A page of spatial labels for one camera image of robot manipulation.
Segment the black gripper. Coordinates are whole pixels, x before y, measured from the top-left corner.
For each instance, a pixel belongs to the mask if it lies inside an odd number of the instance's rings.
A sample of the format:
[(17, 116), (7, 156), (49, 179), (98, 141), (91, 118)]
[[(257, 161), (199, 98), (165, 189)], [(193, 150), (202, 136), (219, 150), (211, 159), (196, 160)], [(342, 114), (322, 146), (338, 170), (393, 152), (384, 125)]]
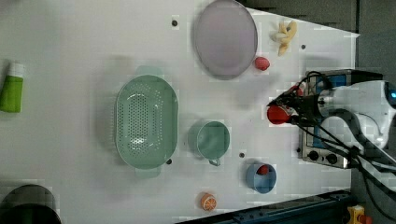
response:
[(316, 95), (285, 97), (281, 102), (295, 110), (288, 124), (316, 126), (318, 119), (321, 118), (318, 112), (318, 97)]

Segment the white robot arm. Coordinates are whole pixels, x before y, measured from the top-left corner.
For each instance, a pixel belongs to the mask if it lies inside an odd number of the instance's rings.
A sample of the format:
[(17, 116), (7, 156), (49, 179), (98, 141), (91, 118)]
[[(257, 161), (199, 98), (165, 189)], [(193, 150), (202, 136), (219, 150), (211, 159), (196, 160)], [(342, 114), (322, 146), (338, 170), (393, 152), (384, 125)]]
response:
[(387, 152), (395, 119), (395, 88), (383, 80), (302, 92), (299, 84), (267, 105), (275, 125), (288, 123), (303, 132), (303, 158), (340, 168), (367, 162), (384, 173), (395, 171)]

